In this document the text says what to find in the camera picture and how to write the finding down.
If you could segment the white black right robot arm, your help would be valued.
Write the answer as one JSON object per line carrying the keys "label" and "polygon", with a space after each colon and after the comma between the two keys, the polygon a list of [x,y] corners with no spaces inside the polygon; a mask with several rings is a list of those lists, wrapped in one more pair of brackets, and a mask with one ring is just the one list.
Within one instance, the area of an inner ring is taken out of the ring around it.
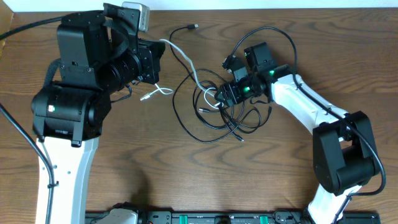
{"label": "white black right robot arm", "polygon": [[263,42],[244,51],[246,61],[229,55],[222,66],[233,80],[221,85],[216,101],[240,104],[266,95],[284,107],[313,137],[313,169],[319,186],[301,216],[301,223],[337,223],[360,188],[380,173],[369,118],[349,113],[313,91],[289,65],[276,64]]}

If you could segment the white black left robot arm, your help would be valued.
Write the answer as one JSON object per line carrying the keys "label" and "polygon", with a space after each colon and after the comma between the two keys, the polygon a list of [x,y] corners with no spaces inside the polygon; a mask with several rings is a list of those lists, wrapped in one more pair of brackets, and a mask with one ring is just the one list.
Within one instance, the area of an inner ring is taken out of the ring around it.
{"label": "white black left robot arm", "polygon": [[60,58],[32,100],[40,162],[37,223],[83,223],[88,178],[111,94],[134,81],[156,84],[165,44],[140,39],[149,10],[128,2],[76,12],[57,29]]}

